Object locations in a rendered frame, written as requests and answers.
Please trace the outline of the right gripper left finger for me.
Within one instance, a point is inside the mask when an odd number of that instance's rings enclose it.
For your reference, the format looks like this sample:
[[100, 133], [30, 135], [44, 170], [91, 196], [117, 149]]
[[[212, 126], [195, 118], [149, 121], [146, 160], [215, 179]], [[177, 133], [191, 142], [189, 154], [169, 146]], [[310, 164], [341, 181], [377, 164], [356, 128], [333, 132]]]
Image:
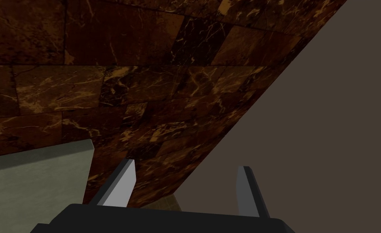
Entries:
[[111, 173], [90, 205], [126, 207], [136, 184], [135, 161], [123, 159]]

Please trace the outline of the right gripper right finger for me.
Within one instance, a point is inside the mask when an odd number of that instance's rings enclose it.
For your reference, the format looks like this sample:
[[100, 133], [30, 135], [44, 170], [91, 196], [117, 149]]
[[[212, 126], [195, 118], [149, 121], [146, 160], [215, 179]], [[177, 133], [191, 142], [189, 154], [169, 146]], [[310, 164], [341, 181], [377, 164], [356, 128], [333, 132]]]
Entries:
[[236, 197], [240, 216], [270, 218], [253, 170], [249, 166], [238, 167]]

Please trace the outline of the pale grey-green cabinet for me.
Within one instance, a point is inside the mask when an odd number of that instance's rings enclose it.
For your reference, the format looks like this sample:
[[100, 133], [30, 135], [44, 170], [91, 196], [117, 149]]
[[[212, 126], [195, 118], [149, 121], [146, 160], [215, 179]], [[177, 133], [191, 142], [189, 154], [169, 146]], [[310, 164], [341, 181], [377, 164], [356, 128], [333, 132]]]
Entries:
[[87, 139], [0, 156], [0, 233], [30, 233], [82, 203], [93, 153]]

